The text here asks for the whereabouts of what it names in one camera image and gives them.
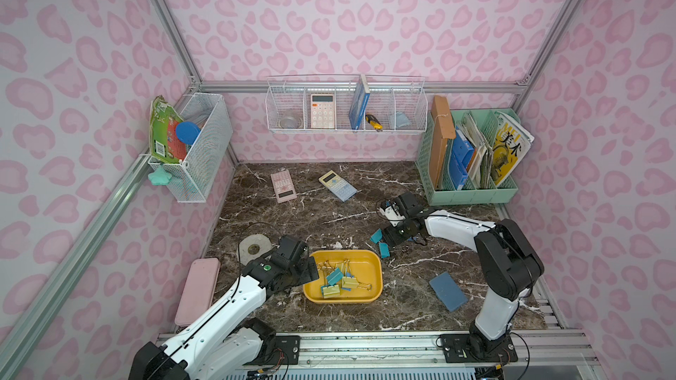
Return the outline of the yellow-green binder clip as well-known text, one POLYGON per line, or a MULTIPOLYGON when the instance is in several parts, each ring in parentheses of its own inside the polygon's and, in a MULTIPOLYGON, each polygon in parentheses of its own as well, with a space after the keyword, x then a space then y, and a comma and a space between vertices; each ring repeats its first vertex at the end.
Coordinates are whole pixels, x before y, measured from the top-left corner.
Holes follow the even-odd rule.
POLYGON ((341 265, 343 278, 340 281, 343 290, 353 290, 359 286, 359 281, 350 271, 350 261, 345 260, 341 265))

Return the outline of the yellow plastic storage box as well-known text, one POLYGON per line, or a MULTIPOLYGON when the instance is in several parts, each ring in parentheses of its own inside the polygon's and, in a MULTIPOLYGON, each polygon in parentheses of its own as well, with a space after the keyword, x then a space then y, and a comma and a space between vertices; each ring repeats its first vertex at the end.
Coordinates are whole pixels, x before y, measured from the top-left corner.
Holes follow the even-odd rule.
POLYGON ((320 250, 312 254, 317 263, 320 279, 308 283, 303 287, 305 297, 315 304, 370 304, 380 297, 383 288, 383 275, 380 257, 368 250, 320 250), (328 260, 331 264, 338 264, 345 260, 350 261, 350 271, 360 283, 371 283, 371 291, 341 290, 336 297, 324 299, 320 288, 326 285, 322 264, 328 260))

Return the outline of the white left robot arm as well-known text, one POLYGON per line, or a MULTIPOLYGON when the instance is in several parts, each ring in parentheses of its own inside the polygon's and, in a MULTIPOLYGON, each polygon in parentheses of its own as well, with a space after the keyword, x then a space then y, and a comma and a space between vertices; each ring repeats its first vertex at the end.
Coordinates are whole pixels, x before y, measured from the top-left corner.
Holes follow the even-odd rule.
POLYGON ((251 260, 230 290, 195 322, 161 345, 146 343, 134 356, 131 379, 224 379, 247 365, 250 379, 270 379, 297 364, 299 337, 278 339, 253 317, 266 301, 319 278, 305 242, 284 235, 251 260))

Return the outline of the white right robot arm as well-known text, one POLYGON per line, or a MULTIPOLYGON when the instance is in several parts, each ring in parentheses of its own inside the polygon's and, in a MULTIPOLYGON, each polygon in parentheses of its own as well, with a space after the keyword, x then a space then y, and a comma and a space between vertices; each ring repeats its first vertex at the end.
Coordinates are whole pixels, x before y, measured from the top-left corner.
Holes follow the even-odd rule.
POLYGON ((442 334, 437 347, 448 363, 517 362, 512 342, 512 320, 520 300, 527 297, 544 274, 539 255, 510 220, 483 222, 441 209, 426 207, 415 195, 404 193, 378 205, 388 225, 380 243, 394 248, 417 236, 446 239, 477 252, 488 285, 479 314, 466 334, 442 334))

